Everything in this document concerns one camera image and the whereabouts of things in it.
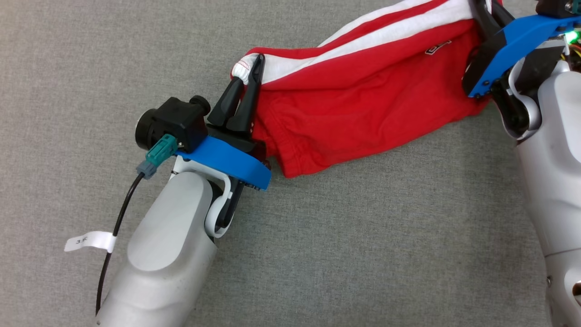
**green light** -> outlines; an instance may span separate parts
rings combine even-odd
[[[573,43],[578,38],[579,38],[579,35],[575,31],[570,31],[568,33],[565,33],[565,40],[567,41],[568,44]]]

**white cable label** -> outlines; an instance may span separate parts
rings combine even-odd
[[[116,240],[117,238],[110,232],[89,232],[85,235],[69,239],[67,244],[64,245],[64,251],[69,252],[78,250],[81,247],[92,246],[105,249],[107,252],[112,253]]]

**clothing logo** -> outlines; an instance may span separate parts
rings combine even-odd
[[[431,55],[435,54],[436,51],[438,51],[439,48],[445,46],[446,44],[450,44],[450,43],[452,43],[452,41],[448,40],[448,41],[446,41],[444,43],[440,43],[438,45],[434,45],[433,47],[427,49],[425,53],[427,55],[430,55],[431,56]]]

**gray fabric surface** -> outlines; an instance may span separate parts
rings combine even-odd
[[[313,46],[389,3],[0,0],[0,326],[94,314],[104,252],[63,246],[113,227],[144,110],[213,104],[250,47]],[[540,247],[492,107],[314,176],[273,175],[217,241],[188,326],[547,326]],[[166,178],[138,187],[107,281]]]

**red fabric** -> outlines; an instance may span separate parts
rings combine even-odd
[[[443,2],[385,15],[320,48],[254,48],[248,53],[319,56]],[[448,40],[432,55],[425,53]],[[478,44],[473,21],[461,20],[267,83],[253,137],[266,142],[268,156],[277,157],[289,178],[403,145],[482,110],[485,102],[468,98],[461,87],[465,63]]]

